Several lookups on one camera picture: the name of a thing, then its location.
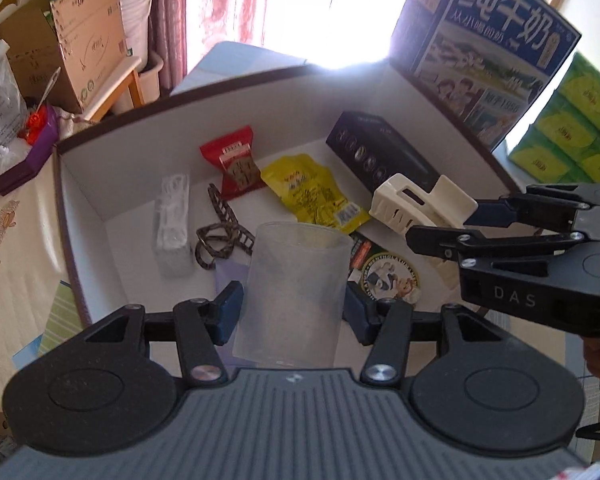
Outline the green tissue pack stack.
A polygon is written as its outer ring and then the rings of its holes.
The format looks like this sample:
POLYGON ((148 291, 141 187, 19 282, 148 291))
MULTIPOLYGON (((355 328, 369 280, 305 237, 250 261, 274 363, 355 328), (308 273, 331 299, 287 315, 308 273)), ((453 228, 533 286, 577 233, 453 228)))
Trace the green tissue pack stack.
POLYGON ((508 159, 540 183, 600 183, 600 71, 581 53, 508 159))

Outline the pink curtain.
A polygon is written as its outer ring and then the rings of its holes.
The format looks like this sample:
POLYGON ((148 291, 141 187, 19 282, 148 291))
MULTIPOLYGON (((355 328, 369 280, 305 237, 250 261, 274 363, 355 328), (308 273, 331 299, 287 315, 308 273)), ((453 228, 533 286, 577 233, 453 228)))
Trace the pink curtain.
POLYGON ((163 60, 160 88, 167 92, 188 74, 188 55, 201 58, 222 41, 262 47, 268 0, 154 0, 151 47, 163 60))

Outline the brown storage box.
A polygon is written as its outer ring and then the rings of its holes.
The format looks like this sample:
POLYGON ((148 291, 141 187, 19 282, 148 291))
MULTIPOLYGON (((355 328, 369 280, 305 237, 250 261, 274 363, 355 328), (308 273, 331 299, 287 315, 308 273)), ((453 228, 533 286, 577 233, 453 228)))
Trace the brown storage box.
POLYGON ((344 70, 301 65, 232 78, 110 118, 59 143, 55 155, 59 227, 69 280, 84 322, 137 302, 154 311, 208 296, 212 276, 164 278, 152 253, 152 214, 161 181, 189 178, 189 225, 213 219, 207 188, 223 171, 201 148, 243 128, 253 165, 310 156, 361 208, 369 190, 327 145, 340 116, 382 118, 425 159, 421 186, 446 177, 476 200, 515 192, 516 182, 478 139, 391 62, 344 70))

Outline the wooden stool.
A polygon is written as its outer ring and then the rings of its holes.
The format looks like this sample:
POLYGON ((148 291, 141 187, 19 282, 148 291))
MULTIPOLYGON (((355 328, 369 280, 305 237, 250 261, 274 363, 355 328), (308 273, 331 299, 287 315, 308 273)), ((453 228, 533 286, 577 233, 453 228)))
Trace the wooden stool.
POLYGON ((87 122, 100 122, 125 91, 130 94, 132 108, 144 106, 145 100, 137 70, 141 60, 138 56, 124 58, 104 82, 102 88, 94 94, 90 104, 81 114, 81 118, 87 122))

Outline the brown patterned hair claw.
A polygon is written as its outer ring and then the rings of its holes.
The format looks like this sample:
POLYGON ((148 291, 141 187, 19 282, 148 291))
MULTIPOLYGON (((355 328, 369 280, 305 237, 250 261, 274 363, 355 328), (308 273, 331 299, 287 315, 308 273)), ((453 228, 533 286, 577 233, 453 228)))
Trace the brown patterned hair claw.
POLYGON ((207 192, 218 221, 196 229, 194 256, 204 270, 213 270, 218 260, 230 258, 235 249, 251 256, 256 238, 239 223, 233 208, 213 183, 207 192))

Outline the purple tray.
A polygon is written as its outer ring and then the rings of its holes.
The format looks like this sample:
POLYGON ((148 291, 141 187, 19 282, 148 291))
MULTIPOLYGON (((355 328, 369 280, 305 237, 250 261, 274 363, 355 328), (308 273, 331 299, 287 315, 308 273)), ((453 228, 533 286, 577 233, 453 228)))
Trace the purple tray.
POLYGON ((50 105, 44 105, 41 110, 45 112, 46 123, 34 144, 29 146, 27 156, 0 174, 1 196, 15 191, 36 177, 53 153, 59 139, 57 114, 50 105))

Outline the purple cream tube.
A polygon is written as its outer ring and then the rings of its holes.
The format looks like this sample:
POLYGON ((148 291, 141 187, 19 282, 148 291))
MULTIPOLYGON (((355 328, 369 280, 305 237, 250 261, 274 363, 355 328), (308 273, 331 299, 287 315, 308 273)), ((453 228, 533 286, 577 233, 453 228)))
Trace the purple cream tube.
POLYGON ((218 260, 215 263, 214 302, 223 312, 223 316, 239 316, 242 313, 249 270, 248 264, 234 260, 218 260))

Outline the white hair claw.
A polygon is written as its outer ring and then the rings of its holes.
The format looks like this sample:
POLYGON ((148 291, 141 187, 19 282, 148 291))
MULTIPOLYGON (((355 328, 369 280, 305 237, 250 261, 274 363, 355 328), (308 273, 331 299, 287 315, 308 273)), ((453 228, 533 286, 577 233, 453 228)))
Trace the white hair claw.
POLYGON ((477 201, 444 174, 430 192, 403 174, 395 174, 376 188, 370 215, 405 235, 413 226, 461 229, 477 209, 477 201))

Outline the yellow snack packet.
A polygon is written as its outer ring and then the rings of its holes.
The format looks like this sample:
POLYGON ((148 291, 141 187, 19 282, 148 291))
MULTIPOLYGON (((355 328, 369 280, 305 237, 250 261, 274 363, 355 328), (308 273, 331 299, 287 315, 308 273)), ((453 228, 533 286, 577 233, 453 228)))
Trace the yellow snack packet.
POLYGON ((307 154, 287 155, 261 170, 261 178, 299 222, 351 234, 370 214, 351 202, 325 166, 307 154))

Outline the checked tablecloth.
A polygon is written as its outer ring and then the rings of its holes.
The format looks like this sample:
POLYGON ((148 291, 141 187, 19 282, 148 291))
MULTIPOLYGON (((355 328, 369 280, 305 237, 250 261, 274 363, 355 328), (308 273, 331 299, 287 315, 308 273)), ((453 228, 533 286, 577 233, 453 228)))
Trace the checked tablecloth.
POLYGON ((250 44, 222 41, 195 65, 171 91, 171 96, 227 79, 304 64, 305 58, 295 58, 250 44))

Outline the black shaver box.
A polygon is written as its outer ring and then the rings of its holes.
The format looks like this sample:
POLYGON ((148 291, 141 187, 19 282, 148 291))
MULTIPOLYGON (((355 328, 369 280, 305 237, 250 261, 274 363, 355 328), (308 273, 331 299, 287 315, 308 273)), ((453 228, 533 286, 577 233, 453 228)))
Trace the black shaver box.
POLYGON ((395 174, 430 192, 440 174, 384 118, 343 112, 326 144, 371 193, 395 174))

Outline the blue milk carton box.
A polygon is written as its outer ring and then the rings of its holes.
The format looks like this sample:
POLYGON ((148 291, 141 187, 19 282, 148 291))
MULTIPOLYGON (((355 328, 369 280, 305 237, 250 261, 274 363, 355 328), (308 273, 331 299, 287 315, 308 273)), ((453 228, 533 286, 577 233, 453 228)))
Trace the blue milk carton box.
POLYGON ((405 0, 389 56, 493 150, 580 39, 544 0, 405 0))

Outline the green ointment packet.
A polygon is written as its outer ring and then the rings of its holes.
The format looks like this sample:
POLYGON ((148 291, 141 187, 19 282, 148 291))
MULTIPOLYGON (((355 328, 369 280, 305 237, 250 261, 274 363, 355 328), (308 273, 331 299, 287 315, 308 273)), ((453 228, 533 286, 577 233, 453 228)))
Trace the green ointment packet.
POLYGON ((373 300, 397 299, 413 306, 422 296, 420 279, 405 258, 389 252, 359 232, 350 234, 353 247, 348 280, 373 300))

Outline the red snack packet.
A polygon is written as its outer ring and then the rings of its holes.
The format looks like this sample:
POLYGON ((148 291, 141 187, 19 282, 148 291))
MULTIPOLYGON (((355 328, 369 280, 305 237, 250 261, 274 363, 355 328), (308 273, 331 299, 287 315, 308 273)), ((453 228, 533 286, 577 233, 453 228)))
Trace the red snack packet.
POLYGON ((221 197, 234 200, 265 187, 252 154, 253 131, 242 127, 201 145, 200 154, 222 172, 221 197))

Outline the clear plastic cup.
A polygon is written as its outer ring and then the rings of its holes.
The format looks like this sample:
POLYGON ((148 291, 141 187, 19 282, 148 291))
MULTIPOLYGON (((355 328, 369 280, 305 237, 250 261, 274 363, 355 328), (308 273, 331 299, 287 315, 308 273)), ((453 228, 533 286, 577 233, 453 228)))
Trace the clear plastic cup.
POLYGON ((263 367, 332 367, 352 246, 326 226, 259 226, 234 356, 263 367))

